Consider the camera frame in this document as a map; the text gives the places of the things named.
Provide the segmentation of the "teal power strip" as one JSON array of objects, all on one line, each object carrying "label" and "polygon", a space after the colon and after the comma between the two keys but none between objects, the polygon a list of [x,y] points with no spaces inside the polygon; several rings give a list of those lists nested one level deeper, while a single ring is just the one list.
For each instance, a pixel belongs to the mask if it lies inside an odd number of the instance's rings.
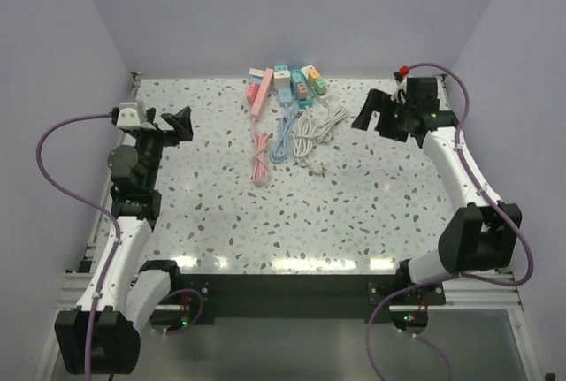
[{"label": "teal power strip", "polygon": [[313,95],[310,92],[310,88],[306,78],[299,69],[294,69],[290,72],[291,74],[291,90],[294,95],[294,99],[300,110],[305,110],[313,106]]}]

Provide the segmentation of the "yellow plug adapter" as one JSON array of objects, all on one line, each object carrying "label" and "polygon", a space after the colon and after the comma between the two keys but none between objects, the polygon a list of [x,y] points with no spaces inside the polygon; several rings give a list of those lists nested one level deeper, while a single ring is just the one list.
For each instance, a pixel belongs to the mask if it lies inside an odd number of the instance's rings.
[{"label": "yellow plug adapter", "polygon": [[317,69],[315,69],[314,67],[311,67],[308,70],[308,80],[310,82],[315,82],[316,80],[318,80],[320,78],[320,74],[317,71]]}]

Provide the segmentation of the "green plug adapter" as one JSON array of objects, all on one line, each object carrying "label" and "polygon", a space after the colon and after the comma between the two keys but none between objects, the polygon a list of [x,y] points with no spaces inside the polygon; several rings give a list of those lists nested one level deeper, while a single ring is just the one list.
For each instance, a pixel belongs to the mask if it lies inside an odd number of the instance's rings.
[{"label": "green plug adapter", "polygon": [[322,78],[319,78],[314,82],[314,88],[318,95],[325,95],[327,93],[327,85],[325,80]]}]

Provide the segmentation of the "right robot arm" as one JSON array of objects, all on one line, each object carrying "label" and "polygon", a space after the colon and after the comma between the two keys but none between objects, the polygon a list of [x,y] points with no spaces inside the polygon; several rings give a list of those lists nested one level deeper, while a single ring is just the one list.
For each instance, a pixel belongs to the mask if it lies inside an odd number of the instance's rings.
[{"label": "right robot arm", "polygon": [[522,212],[493,191],[467,148],[459,120],[440,107],[433,77],[398,77],[392,94],[369,91],[352,126],[367,130],[372,115],[380,136],[405,142],[413,138],[431,160],[455,211],[437,248],[399,263],[394,280],[382,293],[406,304],[425,294],[425,282],[471,271],[499,270],[509,265]]}]

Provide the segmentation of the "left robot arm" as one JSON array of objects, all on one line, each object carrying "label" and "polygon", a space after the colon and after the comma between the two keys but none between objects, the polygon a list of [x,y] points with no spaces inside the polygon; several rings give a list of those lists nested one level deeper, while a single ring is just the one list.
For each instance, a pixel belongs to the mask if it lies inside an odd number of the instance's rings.
[{"label": "left robot arm", "polygon": [[166,130],[155,116],[142,102],[122,103],[108,116],[134,144],[108,155],[111,207],[103,213],[111,222],[109,237],[83,295],[55,322],[65,368],[74,375],[132,373],[154,309],[183,293],[176,262],[139,262],[160,215],[162,195],[155,184],[163,151],[194,137],[189,107],[162,114]]}]

